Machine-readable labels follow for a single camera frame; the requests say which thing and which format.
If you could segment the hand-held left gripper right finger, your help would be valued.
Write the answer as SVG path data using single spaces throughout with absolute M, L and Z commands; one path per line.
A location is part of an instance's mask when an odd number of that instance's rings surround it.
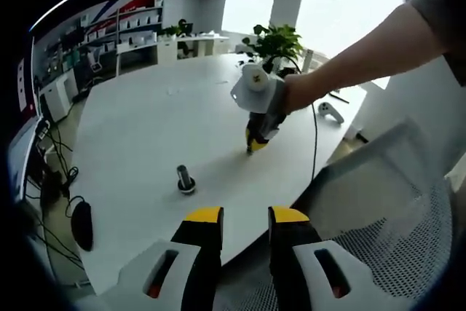
M 332 240 L 322 240 L 302 212 L 268 208 L 270 273 L 280 310 L 383 310 L 387 295 L 371 269 Z

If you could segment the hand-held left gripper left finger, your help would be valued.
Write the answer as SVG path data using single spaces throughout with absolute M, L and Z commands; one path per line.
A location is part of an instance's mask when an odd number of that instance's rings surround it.
M 125 266 L 126 310 L 212 310 L 221 270 L 222 207 L 188 214 Z

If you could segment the person's right hand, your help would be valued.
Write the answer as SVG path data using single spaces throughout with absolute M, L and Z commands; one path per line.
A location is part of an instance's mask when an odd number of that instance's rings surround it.
M 283 111 L 286 114 L 308 107 L 328 92 L 326 78 L 317 72 L 289 74 L 284 82 Z

